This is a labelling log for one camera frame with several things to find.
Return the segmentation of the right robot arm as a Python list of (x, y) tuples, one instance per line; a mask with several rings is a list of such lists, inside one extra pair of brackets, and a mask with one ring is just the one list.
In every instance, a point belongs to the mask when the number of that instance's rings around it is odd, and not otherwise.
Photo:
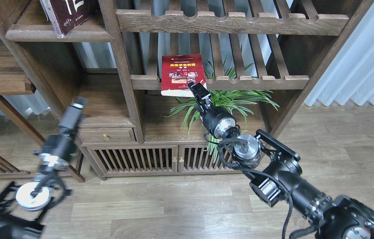
[(200, 83), (189, 83), (204, 127), (221, 139), (217, 146), (224, 166), (241, 171), (253, 192), (269, 206), (285, 200), (292, 210), (308, 220), (309, 227), (293, 231), (290, 239), (315, 233), (316, 239), (374, 239), (374, 210), (351, 197), (332, 199), (301, 177), (300, 156), (263, 130), (241, 134), (236, 119), (225, 108), (216, 107), (211, 94)]

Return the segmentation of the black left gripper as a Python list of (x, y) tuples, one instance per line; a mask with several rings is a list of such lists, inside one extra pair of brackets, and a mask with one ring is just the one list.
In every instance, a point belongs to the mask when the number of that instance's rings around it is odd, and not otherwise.
[(49, 162), (48, 166), (68, 166), (72, 156), (76, 153), (74, 142), (77, 130), (86, 117), (82, 111), (88, 100), (78, 97), (76, 103), (68, 107), (58, 127), (59, 135), (51, 135), (43, 145), (39, 156)]

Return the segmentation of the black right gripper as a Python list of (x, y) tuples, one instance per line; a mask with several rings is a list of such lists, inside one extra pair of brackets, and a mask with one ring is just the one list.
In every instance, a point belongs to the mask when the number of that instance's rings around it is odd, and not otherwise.
[(188, 83), (188, 88), (208, 132), (216, 139), (237, 137), (236, 118), (224, 107), (214, 106), (210, 92), (201, 83)]

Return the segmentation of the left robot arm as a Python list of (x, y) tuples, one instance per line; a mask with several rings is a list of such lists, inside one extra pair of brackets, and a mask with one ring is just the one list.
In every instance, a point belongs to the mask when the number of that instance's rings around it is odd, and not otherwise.
[(34, 179), (21, 186), (11, 182), (0, 193), (0, 239), (39, 239), (44, 215), (71, 194), (58, 173), (67, 171), (74, 157), (87, 101), (78, 97), (58, 124), (58, 135), (49, 136), (41, 150), (34, 152), (42, 159)]

